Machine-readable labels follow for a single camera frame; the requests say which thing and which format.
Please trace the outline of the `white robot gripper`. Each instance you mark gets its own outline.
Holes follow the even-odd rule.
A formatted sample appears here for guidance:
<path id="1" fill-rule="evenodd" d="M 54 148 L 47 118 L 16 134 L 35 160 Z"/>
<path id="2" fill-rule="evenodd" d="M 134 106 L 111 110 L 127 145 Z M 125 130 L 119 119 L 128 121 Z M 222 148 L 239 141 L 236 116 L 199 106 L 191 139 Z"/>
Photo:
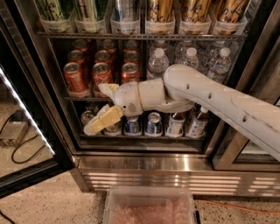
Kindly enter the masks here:
<path id="1" fill-rule="evenodd" d="M 108 104 L 103 106 L 97 115 L 83 128 L 86 135 L 96 135 L 103 129 L 120 122 L 123 115 L 139 116 L 144 112 L 140 102 L 137 82 L 124 83 L 120 87 L 115 83 L 101 83 L 98 88 L 106 96 L 110 98 L 114 96 L 113 102 L 115 106 L 110 107 Z"/>

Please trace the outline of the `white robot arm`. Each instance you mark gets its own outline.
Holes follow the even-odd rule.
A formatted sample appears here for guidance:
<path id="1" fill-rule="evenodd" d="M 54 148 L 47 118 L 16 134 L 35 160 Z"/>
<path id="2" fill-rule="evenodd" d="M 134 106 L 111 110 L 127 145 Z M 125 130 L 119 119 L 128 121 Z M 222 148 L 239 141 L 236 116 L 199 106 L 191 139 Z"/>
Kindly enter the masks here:
<path id="1" fill-rule="evenodd" d="M 140 116 L 148 110 L 184 112 L 198 103 L 280 160 L 280 108 L 224 86 L 189 66 L 169 66 L 162 78 L 122 85 L 102 83 L 98 88 L 114 105 L 104 106 L 84 127 L 89 136 L 118 123 L 122 116 Z"/>

